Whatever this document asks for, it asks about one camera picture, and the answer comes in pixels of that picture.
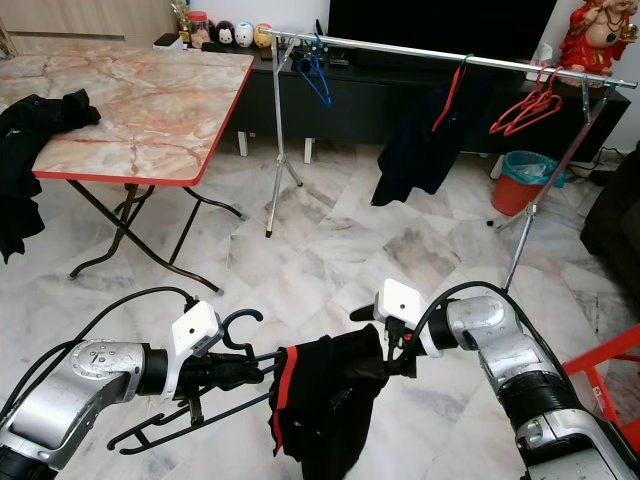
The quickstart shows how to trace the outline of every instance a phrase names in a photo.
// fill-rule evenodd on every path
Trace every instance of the red table edge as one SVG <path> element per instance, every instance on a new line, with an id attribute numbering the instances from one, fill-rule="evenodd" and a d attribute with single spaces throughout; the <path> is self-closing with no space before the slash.
<path id="1" fill-rule="evenodd" d="M 207 154 L 207 157 L 203 162 L 202 167 L 200 168 L 200 172 L 198 172 L 198 175 L 195 178 L 191 180 L 171 180 L 167 178 L 121 177 L 116 175 L 94 175 L 91 173 L 45 172 L 41 170 L 32 170 L 32 173 L 36 178 L 55 178 L 55 179 L 61 179 L 61 180 L 84 180 L 87 182 L 131 183 L 136 185 L 158 185 L 158 186 L 169 186 L 169 187 L 193 187 L 194 185 L 197 185 L 198 183 L 200 183 L 200 180 L 202 179 L 202 176 L 204 175 L 204 172 L 207 169 L 207 166 L 209 165 L 209 161 L 211 160 L 211 157 L 213 156 L 214 151 L 218 147 L 218 143 L 222 138 L 222 134 L 227 128 L 227 123 L 229 122 L 229 119 L 231 118 L 231 114 L 236 108 L 236 103 L 238 103 L 240 94 L 242 93 L 242 90 L 244 90 L 244 86 L 247 83 L 247 80 L 249 79 L 249 75 L 251 74 L 251 70 L 253 69 L 253 64 L 255 63 L 255 61 L 256 61 L 255 57 L 252 57 L 251 64 L 249 64 L 249 68 L 247 69 L 247 73 L 245 74 L 244 79 L 240 84 L 240 87 L 236 91 L 236 96 L 233 99 L 233 102 L 231 103 L 229 110 L 227 111 L 227 116 L 222 122 L 222 126 L 218 130 L 218 135 L 216 136 L 215 140 L 213 141 L 213 144 L 211 145 L 211 148 L 209 149 L 209 153 Z"/>

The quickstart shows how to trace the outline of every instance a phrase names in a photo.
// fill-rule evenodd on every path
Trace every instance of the television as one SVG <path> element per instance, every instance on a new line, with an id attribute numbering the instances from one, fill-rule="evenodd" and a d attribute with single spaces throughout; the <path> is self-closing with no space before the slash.
<path id="1" fill-rule="evenodd" d="M 388 0 L 380 8 L 375 6 L 376 3 L 365 0 L 331 0 L 328 34 L 352 40 L 528 62 L 555 4 L 556 0 Z M 380 52 L 370 52 L 365 56 L 369 61 L 388 58 Z"/>

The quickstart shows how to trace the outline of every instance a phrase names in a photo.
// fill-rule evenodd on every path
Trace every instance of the red figurine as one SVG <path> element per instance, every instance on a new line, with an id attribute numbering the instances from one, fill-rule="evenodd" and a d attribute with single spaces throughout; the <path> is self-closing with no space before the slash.
<path id="1" fill-rule="evenodd" d="M 638 38 L 638 27 L 630 23 L 637 10 L 638 0 L 587 0 L 571 14 L 569 32 L 560 46 L 562 66 L 610 76 L 611 59 L 620 60 L 627 44 Z"/>

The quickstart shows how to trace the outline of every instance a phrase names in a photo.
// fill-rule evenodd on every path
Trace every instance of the clothes rack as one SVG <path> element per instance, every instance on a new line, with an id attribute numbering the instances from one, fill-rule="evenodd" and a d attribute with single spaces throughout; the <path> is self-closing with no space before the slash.
<path id="1" fill-rule="evenodd" d="M 446 52 L 439 52 L 434 50 L 421 50 L 417 48 L 399 47 L 394 45 L 385 45 L 381 43 L 363 42 L 359 40 L 348 40 L 344 38 L 328 37 L 325 35 L 310 35 L 310 34 L 301 34 L 301 33 L 282 32 L 279 30 L 274 30 L 266 27 L 259 27 L 259 31 L 260 33 L 271 35 L 271 40 L 272 40 L 271 53 L 273 57 L 273 60 L 272 60 L 273 89 L 274 89 L 274 97 L 275 97 L 276 134 L 278 138 L 278 156 L 276 158 L 276 177 L 275 177 L 275 182 L 273 187 L 271 212 L 269 214 L 269 220 L 267 222 L 267 231 L 266 231 L 267 237 L 271 237 L 271 234 L 273 233 L 273 222 L 276 214 L 278 195 L 280 193 L 280 182 L 282 180 L 282 172 L 285 167 L 289 171 L 289 174 L 295 180 L 298 187 L 302 186 L 302 180 L 300 179 L 296 171 L 293 169 L 291 164 L 287 162 L 287 154 L 284 149 L 284 140 L 283 140 L 283 132 L 282 132 L 282 111 L 280 107 L 280 83 L 279 83 L 279 73 L 282 70 L 282 67 L 286 63 L 287 59 L 289 58 L 289 55 L 291 54 L 296 41 L 303 41 L 303 40 L 309 41 L 309 42 L 320 41 L 325 45 L 331 45 L 336 47 L 359 48 L 363 50 L 374 50 L 378 52 L 387 52 L 387 53 L 394 53 L 399 55 L 410 55 L 415 57 L 431 58 L 434 60 L 449 60 L 449 61 L 458 62 L 458 63 L 465 60 L 467 64 L 471 64 L 471 65 L 481 65 L 484 67 L 500 68 L 500 69 L 506 69 L 506 70 L 512 70 L 512 71 L 519 71 L 519 72 L 539 73 L 540 71 L 543 71 L 543 73 L 546 73 L 549 75 L 556 72 L 556 69 L 552 67 L 539 67 L 536 65 L 529 65 L 529 64 L 518 63 L 518 62 L 509 62 L 509 61 L 498 60 L 494 58 L 483 58 L 483 57 L 476 57 L 476 56 L 468 57 L 466 55 L 461 55 L 456 53 L 446 53 Z M 278 52 L 278 42 L 280 38 L 289 40 L 289 45 L 282 57 L 280 57 Z M 580 129 L 580 132 L 574 138 L 573 142 L 571 143 L 566 153 L 562 157 L 562 160 L 558 164 L 558 167 L 551 175 L 551 178 L 544 185 L 544 187 L 538 193 L 536 198 L 532 202 L 530 202 L 529 205 L 525 209 L 523 209 L 520 213 L 518 213 L 517 215 L 514 215 L 508 221 L 499 225 L 496 228 L 496 232 L 500 232 L 508 225 L 526 216 L 525 226 L 520 236 L 520 240 L 518 242 L 516 251 L 514 253 L 511 266 L 507 273 L 507 278 L 503 285 L 503 288 L 505 290 L 508 290 L 509 286 L 511 285 L 513 275 L 515 273 L 516 267 L 518 266 L 518 262 L 520 261 L 520 257 L 524 250 L 524 245 L 529 236 L 531 225 L 533 224 L 533 219 L 535 217 L 535 214 L 537 213 L 538 206 L 544 200 L 547 193 L 549 192 L 549 189 L 555 183 L 556 179 L 560 176 L 560 174 L 563 172 L 563 170 L 567 167 L 567 165 L 571 161 L 573 155 L 578 150 L 578 147 L 580 147 L 582 141 L 585 139 L 585 137 L 589 133 L 589 130 L 591 130 L 591 127 L 593 126 L 596 119 L 602 112 L 610 95 L 615 91 L 617 87 L 634 89 L 638 86 L 638 82 L 630 82 L 627 80 L 605 77 L 601 75 L 586 74 L 581 72 L 575 72 L 572 70 L 559 70 L 556 72 L 556 76 L 560 78 L 571 78 L 575 80 L 580 80 L 582 85 L 582 110 L 584 114 L 584 123 L 582 128 Z M 600 97 L 600 99 L 597 101 L 597 103 L 594 105 L 593 108 L 590 107 L 590 99 L 589 99 L 589 83 L 590 82 L 601 83 L 606 87 L 604 90 L 604 93 L 602 94 L 602 96 Z"/>

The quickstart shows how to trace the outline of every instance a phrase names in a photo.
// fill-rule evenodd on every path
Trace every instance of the white wall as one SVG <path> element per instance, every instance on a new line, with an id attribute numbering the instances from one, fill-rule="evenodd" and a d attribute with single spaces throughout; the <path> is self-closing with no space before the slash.
<path id="1" fill-rule="evenodd" d="M 215 21 L 229 20 L 232 23 L 248 21 L 252 24 L 269 23 L 283 30 L 312 31 L 316 18 L 327 27 L 330 0 L 192 0 L 192 10 L 204 10 Z M 541 41 L 550 44 L 555 51 L 554 60 L 559 57 L 559 46 L 569 27 L 569 16 L 583 0 L 557 0 Z M 640 14 L 636 22 L 640 23 Z M 640 81 L 640 42 L 630 45 L 622 61 L 613 65 L 614 75 L 625 80 Z M 620 89 L 633 103 L 620 123 L 605 142 L 605 146 L 623 151 L 635 149 L 640 140 L 640 88 Z"/>

